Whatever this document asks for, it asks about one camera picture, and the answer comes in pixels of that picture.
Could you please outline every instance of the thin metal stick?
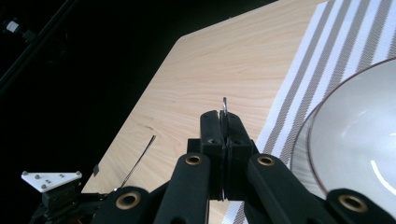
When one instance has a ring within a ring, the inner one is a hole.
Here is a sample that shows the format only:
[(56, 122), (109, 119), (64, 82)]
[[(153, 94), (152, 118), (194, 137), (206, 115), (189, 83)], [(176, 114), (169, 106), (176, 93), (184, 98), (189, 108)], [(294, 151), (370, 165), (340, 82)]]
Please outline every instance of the thin metal stick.
[(146, 154), (146, 151), (149, 149), (149, 147), (151, 146), (151, 144), (154, 142), (155, 140), (155, 135), (152, 135), (151, 140), (149, 140), (148, 145), (146, 146), (145, 150), (143, 151), (142, 155), (140, 156), (139, 160), (137, 160), (136, 164), (134, 165), (134, 167), (132, 168), (132, 170), (129, 172), (129, 174), (126, 176), (125, 180), (122, 182), (121, 187), (124, 187), (126, 181), (128, 181), (129, 177), (131, 176), (131, 174), (134, 172), (134, 169), (136, 168), (137, 164), (140, 162), (140, 160), (142, 160), (143, 156)]
[(227, 97), (223, 97), (223, 113), (227, 116), (228, 108), (227, 108)]

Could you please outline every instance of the white triangular bracket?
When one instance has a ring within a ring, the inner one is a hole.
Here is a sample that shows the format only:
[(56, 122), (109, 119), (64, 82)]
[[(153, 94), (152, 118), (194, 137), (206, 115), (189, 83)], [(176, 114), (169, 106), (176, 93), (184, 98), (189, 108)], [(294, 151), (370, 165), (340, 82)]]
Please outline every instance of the white triangular bracket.
[(24, 181), (41, 193), (58, 188), (81, 177), (80, 171), (75, 173), (28, 173), (24, 171), (21, 175)]

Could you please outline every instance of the gray and white striped cloth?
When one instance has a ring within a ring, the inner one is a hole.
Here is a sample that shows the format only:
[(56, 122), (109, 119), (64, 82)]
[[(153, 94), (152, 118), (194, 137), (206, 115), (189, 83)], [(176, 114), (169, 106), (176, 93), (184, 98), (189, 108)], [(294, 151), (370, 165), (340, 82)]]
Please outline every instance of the gray and white striped cloth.
[[(290, 167), (298, 132), (315, 107), (346, 78), (396, 57), (396, 0), (319, 4), (256, 145)], [(223, 224), (248, 223), (232, 202)]]

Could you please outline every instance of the wood grain surface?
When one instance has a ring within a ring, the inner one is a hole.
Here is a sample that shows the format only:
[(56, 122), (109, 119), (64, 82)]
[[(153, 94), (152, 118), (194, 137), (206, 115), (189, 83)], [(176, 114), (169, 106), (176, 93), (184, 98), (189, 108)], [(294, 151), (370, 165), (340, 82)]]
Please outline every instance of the wood grain surface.
[[(152, 135), (156, 140), (126, 186), (158, 188), (186, 153), (188, 139), (200, 137), (200, 116), (221, 110), (224, 96), (229, 111), (256, 140), (320, 2), (279, 0), (182, 36), (83, 192), (107, 193), (119, 187)], [(211, 202), (209, 223), (221, 223), (228, 205)]]

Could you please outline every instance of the black background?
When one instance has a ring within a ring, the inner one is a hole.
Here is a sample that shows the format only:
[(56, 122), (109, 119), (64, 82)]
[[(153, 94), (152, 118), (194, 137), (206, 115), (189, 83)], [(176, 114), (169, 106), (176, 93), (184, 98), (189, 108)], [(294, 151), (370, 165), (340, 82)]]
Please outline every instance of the black background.
[[(14, 1), (13, 12), (39, 32), (62, 2)], [(0, 96), (3, 223), (28, 223), (41, 201), (22, 171), (81, 171), (86, 183), (181, 36), (270, 2), (80, 0)], [(0, 36), (3, 53), (21, 53)]]

